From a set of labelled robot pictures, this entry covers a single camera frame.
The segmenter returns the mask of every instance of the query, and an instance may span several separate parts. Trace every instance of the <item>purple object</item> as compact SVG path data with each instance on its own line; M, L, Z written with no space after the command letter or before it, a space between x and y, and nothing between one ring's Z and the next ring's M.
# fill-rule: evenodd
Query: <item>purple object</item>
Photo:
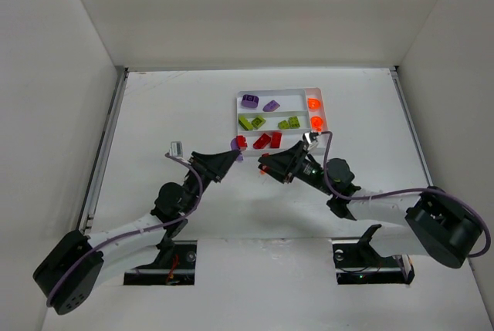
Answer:
M248 107L249 109L256 109L259 105L259 97L253 96L252 94L244 94L242 97L242 106Z
M236 137L234 139L232 139L232 142L230 142L230 147L232 148L232 150L240 150L240 147L239 147L239 144L237 143ZM244 161L244 157L242 156L242 154L240 154L239 157L237 157L237 161L238 162Z
M277 103L275 100L273 100L273 101L269 101L264 106L262 111L264 111L265 113L271 113L272 111L276 110L278 107L279 107L279 103Z

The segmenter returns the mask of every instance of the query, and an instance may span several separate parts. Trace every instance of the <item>purple cable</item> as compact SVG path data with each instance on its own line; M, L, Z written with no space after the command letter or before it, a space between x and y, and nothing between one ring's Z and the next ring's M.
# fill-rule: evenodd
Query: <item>purple cable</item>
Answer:
M324 153L324 164L323 164L324 182L326 183L326 186L330 189L331 193L334 196L336 196L337 198L342 198L344 200L348 200L348 201L355 201L355 200L371 200L371 199L375 199L375 198L387 198L389 196L395 196L397 194L414 194L414 193L426 192L428 194L436 194L438 196L448 198L448 199L453 200L454 202L460 204L466 211L468 211L470 214L472 214L480 222L480 225L482 226L484 234L486 235L486 244L484 245L484 248L482 250L480 250L479 252L476 252L474 254L470 254L469 258L478 258L479 256L482 256L486 252L489 251L489 249L491 248L491 232L490 232L489 228L487 227L487 224L484 222L484 220L479 215L479 213L477 213L468 204L466 204L465 202L463 202L459 198L456 198L452 194L447 194L446 192L439 191L439 190L432 190L430 188L407 188L404 190L385 192L383 194L374 194L372 196L356 196L356 197L350 196L349 197L349 196L345 196L344 194L340 194L331 185L330 179L329 179L328 173L327 173L327 158L328 158L328 155L330 154L331 141L333 140L333 132L326 131L326 132L322 132L321 134L328 134L328 140L327 140L327 145L326 145L326 152Z
M182 160L180 160L180 159L178 159L178 158L176 158L174 156L171 156L168 153L165 154L165 157L167 157L168 159L172 159L173 161L178 162L180 165L185 166L198 179L198 183L199 183L199 195L198 195L198 199L195 201L195 204L192 207L192 209L187 214L184 214L181 217L179 217L177 219L174 219L173 221L167 221L165 223L160 223L159 225L152 225L152 226L147 227L147 228L144 228L144 229L136 229L135 231L125 232L125 233L122 233L120 235L114 236L112 238L108 238L106 241L103 241L100 244L96 245L94 248L91 248L86 254L84 254L79 259L77 259L74 262L74 264L72 264L70 266L70 268L62 275L62 277L60 277L60 279L58 280L58 282L53 286L52 291L50 291L50 293L48 295L48 298L46 299L46 306L48 306L48 307L52 306L53 296L55 296L56 292L59 291L59 289L63 285L63 283L76 270L76 268L80 265L80 263L82 263L83 260L85 258L87 258L89 255L93 254L94 252L97 252L98 250L104 248L105 246L111 244L112 242L119 241L119 240L121 240L123 238L127 238L127 237L131 237L131 236L139 235L143 231L144 232L151 232L151 231L155 231L157 229L163 228L163 227L167 227L169 225L174 225L175 223L178 223L179 221L183 221L184 219L186 219L186 217L188 217L190 214L192 214L198 208L199 202L201 202L202 192L203 192L202 180L201 180L201 177L199 177L198 172L195 171L195 169L190 164L187 164L186 162L184 162L184 161L182 161Z

